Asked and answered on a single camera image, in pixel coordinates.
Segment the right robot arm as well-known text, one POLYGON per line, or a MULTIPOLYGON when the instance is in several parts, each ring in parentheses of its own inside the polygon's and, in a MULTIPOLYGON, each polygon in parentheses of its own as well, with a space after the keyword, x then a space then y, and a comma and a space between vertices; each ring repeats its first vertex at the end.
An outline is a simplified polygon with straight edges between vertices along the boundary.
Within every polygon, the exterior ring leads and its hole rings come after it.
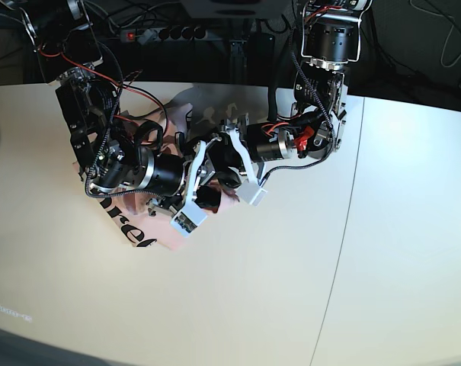
POLYGON ((121 113, 123 92, 138 88, 121 70, 97 71, 111 50, 95 38, 84 2, 6 1, 5 7, 24 26, 44 80, 58 83, 56 98, 89 197, 145 194, 170 215, 219 208, 222 195, 203 182, 195 156, 163 150, 168 122, 121 113))

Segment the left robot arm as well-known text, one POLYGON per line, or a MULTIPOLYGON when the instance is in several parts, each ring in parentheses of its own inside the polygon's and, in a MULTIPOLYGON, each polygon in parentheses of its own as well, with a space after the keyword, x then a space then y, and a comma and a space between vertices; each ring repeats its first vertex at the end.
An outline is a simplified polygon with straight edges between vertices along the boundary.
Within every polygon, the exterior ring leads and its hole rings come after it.
POLYGON ((267 90, 268 116, 259 124, 240 120, 236 132, 244 152, 231 144, 229 128, 210 147, 206 160, 213 180, 227 189, 242 188, 254 175, 253 166, 288 159, 310 158, 309 169, 323 163, 341 145, 349 63, 360 58, 360 28, 370 1, 301 1, 280 58, 290 58, 296 77, 290 115, 277 112, 277 79, 267 90))

